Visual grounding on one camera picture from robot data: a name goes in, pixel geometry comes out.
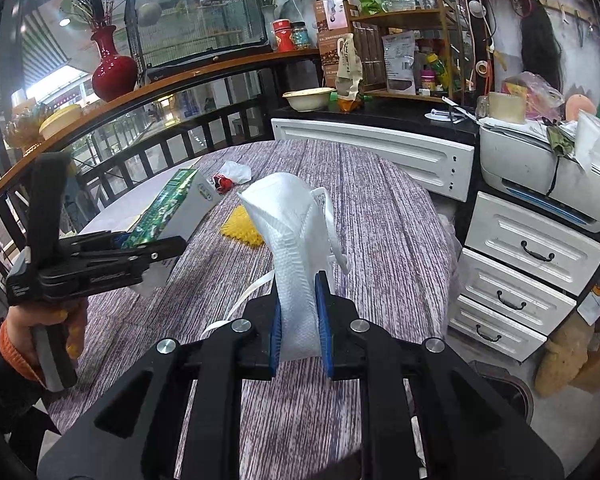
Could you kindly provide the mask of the left hand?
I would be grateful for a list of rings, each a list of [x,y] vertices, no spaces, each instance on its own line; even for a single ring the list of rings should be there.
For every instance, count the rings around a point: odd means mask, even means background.
[[[0,328],[0,353],[3,359],[22,376],[32,375],[40,367],[34,348],[32,328],[62,326],[68,332],[66,351],[76,360],[83,351],[87,324],[88,300],[79,298],[48,304],[29,302],[12,306]]]

